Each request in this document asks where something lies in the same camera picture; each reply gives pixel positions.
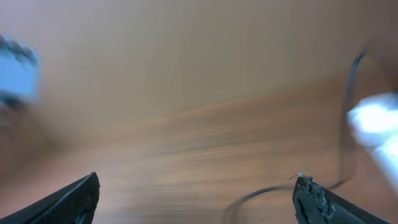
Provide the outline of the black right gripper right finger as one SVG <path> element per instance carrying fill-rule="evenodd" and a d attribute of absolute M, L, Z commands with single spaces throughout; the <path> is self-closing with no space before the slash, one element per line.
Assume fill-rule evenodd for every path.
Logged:
<path fill-rule="evenodd" d="M 292 196 L 298 224 L 388 224 L 359 208 L 311 177 L 298 177 Z"/>

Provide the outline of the blue Galaxy smartphone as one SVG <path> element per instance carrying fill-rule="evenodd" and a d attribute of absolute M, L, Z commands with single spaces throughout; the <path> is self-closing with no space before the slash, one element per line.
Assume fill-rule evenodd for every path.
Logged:
<path fill-rule="evenodd" d="M 35 102 L 39 99 L 40 57 L 31 50 L 28 57 L 1 50 L 1 98 Z"/>

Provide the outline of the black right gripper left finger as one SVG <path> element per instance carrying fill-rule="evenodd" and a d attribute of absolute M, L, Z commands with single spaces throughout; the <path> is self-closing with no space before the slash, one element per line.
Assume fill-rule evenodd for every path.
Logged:
<path fill-rule="evenodd" d="M 96 172 L 1 218 L 1 224 L 92 224 L 100 197 Z"/>

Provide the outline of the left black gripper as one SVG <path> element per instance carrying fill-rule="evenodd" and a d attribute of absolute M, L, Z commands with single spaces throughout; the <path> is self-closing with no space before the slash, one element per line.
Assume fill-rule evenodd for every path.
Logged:
<path fill-rule="evenodd" d="M 1 34 L 1 50 L 6 49 L 14 53 L 15 55 L 25 55 L 28 57 L 28 52 L 34 50 L 29 45 L 26 45 L 16 39 L 11 38 L 8 35 Z M 31 103 L 31 101 L 23 101 L 17 98 L 1 98 L 1 105 L 15 109 L 24 105 L 24 103 Z"/>

